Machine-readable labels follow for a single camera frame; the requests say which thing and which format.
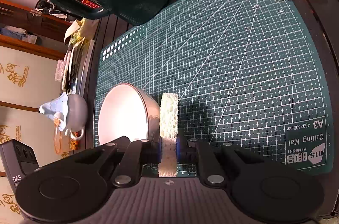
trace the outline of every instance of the red label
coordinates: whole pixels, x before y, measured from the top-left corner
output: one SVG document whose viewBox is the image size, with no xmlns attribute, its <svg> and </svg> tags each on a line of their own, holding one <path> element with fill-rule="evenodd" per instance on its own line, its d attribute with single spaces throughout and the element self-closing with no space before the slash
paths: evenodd
<svg viewBox="0 0 339 224">
<path fill-rule="evenodd" d="M 84 4 L 84 5 L 87 5 L 87 6 L 90 7 L 90 8 L 94 8 L 94 9 L 100 8 L 99 5 L 97 5 L 96 3 L 94 3 L 94 2 L 92 2 L 92 1 L 90 1 L 90 0 L 80 0 L 80 2 L 81 2 L 82 4 Z"/>
</svg>

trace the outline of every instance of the yellow sponge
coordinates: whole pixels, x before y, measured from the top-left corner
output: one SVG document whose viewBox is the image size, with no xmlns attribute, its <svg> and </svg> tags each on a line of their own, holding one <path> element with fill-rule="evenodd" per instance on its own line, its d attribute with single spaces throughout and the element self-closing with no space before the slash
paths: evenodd
<svg viewBox="0 0 339 224">
<path fill-rule="evenodd" d="M 162 155 L 159 176 L 177 175 L 176 143 L 178 134 L 178 95 L 164 93 L 160 105 L 160 136 Z"/>
</svg>

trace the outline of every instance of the cutting mat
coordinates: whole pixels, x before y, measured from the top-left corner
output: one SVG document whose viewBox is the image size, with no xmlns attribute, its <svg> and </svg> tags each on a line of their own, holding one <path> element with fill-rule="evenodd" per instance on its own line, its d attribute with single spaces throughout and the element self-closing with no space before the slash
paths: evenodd
<svg viewBox="0 0 339 224">
<path fill-rule="evenodd" d="M 179 0 L 101 51 L 94 142 L 110 89 L 131 83 L 160 104 L 179 95 L 179 127 L 308 173 L 333 164 L 324 71 L 292 1 Z M 194 167 L 178 165 L 179 174 Z"/>
</svg>

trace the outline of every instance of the circular cover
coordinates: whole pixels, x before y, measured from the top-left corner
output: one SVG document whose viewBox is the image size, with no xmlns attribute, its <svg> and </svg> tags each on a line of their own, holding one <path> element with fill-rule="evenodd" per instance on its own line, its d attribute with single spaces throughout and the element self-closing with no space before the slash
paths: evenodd
<svg viewBox="0 0 339 224">
<path fill-rule="evenodd" d="M 105 97 L 98 122 L 100 145 L 121 136 L 135 141 L 147 139 L 148 116 L 139 91 L 130 84 L 118 84 Z"/>
<path fill-rule="evenodd" d="M 232 196 L 245 213 L 263 222 L 301 222 L 324 200 L 314 177 L 275 162 L 246 165 L 233 183 Z"/>
<path fill-rule="evenodd" d="M 46 167 L 26 176 L 15 197 L 24 215 L 38 222 L 71 223 L 94 213 L 107 196 L 107 184 L 90 165 Z"/>
</svg>

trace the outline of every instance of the ribbed gray surface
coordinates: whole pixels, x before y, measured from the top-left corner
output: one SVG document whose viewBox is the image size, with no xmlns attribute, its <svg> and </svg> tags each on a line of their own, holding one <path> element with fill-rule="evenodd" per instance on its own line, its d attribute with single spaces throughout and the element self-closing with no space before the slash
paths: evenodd
<svg viewBox="0 0 339 224">
<path fill-rule="evenodd" d="M 35 222 L 25 220 L 22 224 Z M 259 224 L 238 210 L 223 190 L 198 178 L 141 178 L 117 189 L 95 214 L 74 224 Z"/>
</svg>

